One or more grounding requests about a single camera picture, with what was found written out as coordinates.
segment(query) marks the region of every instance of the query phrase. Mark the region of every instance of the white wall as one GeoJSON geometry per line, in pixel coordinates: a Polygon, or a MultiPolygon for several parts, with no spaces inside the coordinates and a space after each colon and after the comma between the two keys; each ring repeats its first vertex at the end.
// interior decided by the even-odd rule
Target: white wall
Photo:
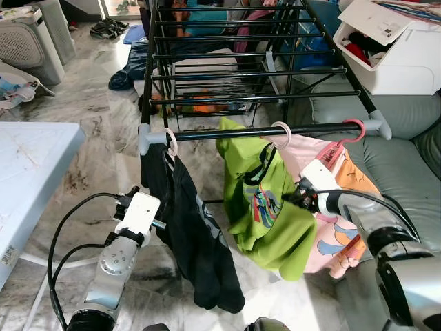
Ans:
{"type": "Polygon", "coordinates": [[[66,0],[75,7],[90,15],[100,15],[99,0],[66,0]]]}

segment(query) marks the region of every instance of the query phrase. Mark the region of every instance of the barcode label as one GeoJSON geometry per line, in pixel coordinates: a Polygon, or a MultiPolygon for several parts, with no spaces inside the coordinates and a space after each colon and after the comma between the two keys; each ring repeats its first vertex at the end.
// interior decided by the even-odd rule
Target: barcode label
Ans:
{"type": "Polygon", "coordinates": [[[14,265],[17,260],[18,254],[17,250],[12,246],[9,246],[6,250],[5,254],[3,254],[1,258],[1,262],[4,265],[14,265]]]}

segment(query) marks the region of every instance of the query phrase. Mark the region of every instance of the green t-shirt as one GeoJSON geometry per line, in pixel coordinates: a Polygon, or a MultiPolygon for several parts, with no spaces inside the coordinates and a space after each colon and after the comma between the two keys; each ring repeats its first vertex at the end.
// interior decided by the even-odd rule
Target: green t-shirt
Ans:
{"type": "MultiPolygon", "coordinates": [[[[212,6],[206,5],[196,5],[196,1],[188,1],[189,7],[207,7],[212,8],[212,6]]],[[[191,12],[188,22],[198,22],[198,21],[227,21],[227,11],[219,10],[219,11],[197,11],[191,12]]],[[[222,34],[225,28],[188,28],[185,31],[190,33],[192,36],[216,36],[218,34],[222,34]]]]}

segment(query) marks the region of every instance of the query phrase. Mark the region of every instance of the gray sofa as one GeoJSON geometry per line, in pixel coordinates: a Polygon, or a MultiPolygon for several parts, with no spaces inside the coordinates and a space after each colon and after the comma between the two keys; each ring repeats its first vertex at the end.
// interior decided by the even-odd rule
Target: gray sofa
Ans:
{"type": "MultiPolygon", "coordinates": [[[[305,87],[319,76],[299,76],[294,88],[305,87]]],[[[333,77],[313,92],[350,89],[343,77],[333,77]]],[[[391,126],[393,138],[366,136],[346,144],[355,164],[383,194],[397,200],[417,228],[423,244],[441,252],[441,97],[372,96],[391,126]]],[[[290,110],[290,124],[331,123],[346,118],[367,119],[357,97],[305,99],[290,110]]],[[[340,140],[350,133],[322,134],[324,140],[340,140]]],[[[364,331],[382,329],[387,320],[374,278],[375,261],[367,252],[357,268],[336,283],[336,292],[349,328],[364,331]]],[[[396,325],[391,330],[410,330],[396,325]]]]}

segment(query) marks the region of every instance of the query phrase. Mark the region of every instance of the black metal drying rack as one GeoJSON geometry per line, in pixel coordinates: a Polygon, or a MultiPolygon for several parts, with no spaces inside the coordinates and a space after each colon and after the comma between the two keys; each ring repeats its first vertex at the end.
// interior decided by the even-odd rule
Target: black metal drying rack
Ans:
{"type": "MultiPolygon", "coordinates": [[[[211,7],[211,8],[164,8],[158,7],[158,0],[153,1],[151,20],[150,20],[150,37],[149,49],[147,55],[144,102],[141,122],[149,123],[152,107],[159,105],[163,113],[164,127],[168,126],[167,110],[171,110],[177,120],[179,129],[180,117],[210,117],[244,114],[245,112],[253,112],[254,124],[256,110],[260,103],[282,103],[283,121],[288,118],[289,109],[296,99],[310,97],[337,97],[337,96],[355,96],[360,99],[366,111],[370,114],[376,110],[365,89],[357,80],[346,60],[343,58],[341,51],[336,47],[333,39],[329,36],[320,20],[317,18],[314,9],[309,6],[308,0],[300,0],[301,5],[294,5],[293,0],[285,0],[283,4],[276,7],[211,7]],[[251,12],[252,10],[274,10],[273,19],[264,19],[250,21],[241,19],[237,21],[165,21],[164,13],[173,11],[194,12],[194,11],[219,11],[219,10],[240,10],[251,12]],[[300,11],[306,10],[308,19],[301,19],[300,11]],[[310,22],[314,23],[320,33],[299,34],[298,24],[310,22]],[[168,28],[239,28],[243,26],[270,26],[271,33],[249,36],[238,35],[220,35],[220,36],[203,36],[203,37],[170,37],[165,33],[168,28]],[[307,50],[296,51],[297,40],[302,37],[324,38],[329,45],[329,50],[307,50]],[[285,40],[293,40],[292,47],[289,52],[281,50],[285,40]],[[232,53],[189,53],[189,54],[172,54],[172,45],[177,43],[203,43],[203,42],[219,42],[227,46],[231,46],[235,41],[267,41],[266,50],[264,52],[232,52],[232,53]],[[342,64],[338,68],[323,68],[294,71],[296,57],[311,54],[333,54],[342,64]],[[268,63],[265,60],[274,59],[277,56],[288,56],[289,67],[286,71],[271,71],[268,69],[268,63]],[[244,69],[231,69],[232,63],[216,63],[210,64],[213,70],[196,70],[196,64],[176,64],[176,61],[184,59],[213,59],[213,58],[235,58],[241,59],[241,65],[253,65],[250,70],[245,66],[244,69]],[[158,72],[153,74],[154,63],[157,64],[158,72]],[[191,71],[183,71],[184,68],[191,68],[191,71]],[[296,93],[291,93],[292,79],[295,75],[306,74],[325,74],[326,76],[309,84],[306,88],[296,93]],[[333,77],[335,74],[345,74],[348,78],[353,90],[342,92],[323,92],[313,93],[311,89],[333,77]],[[275,86],[274,77],[287,76],[286,93],[280,94],[275,86]],[[161,95],[160,100],[152,100],[152,86],[161,95]],[[201,88],[210,88],[209,92],[201,92],[201,88]],[[232,105],[247,104],[244,109],[229,109],[216,111],[211,113],[186,112],[179,114],[178,106],[208,106],[208,105],[232,105]]],[[[336,123],[335,130],[339,130],[340,124],[336,123]]]]}

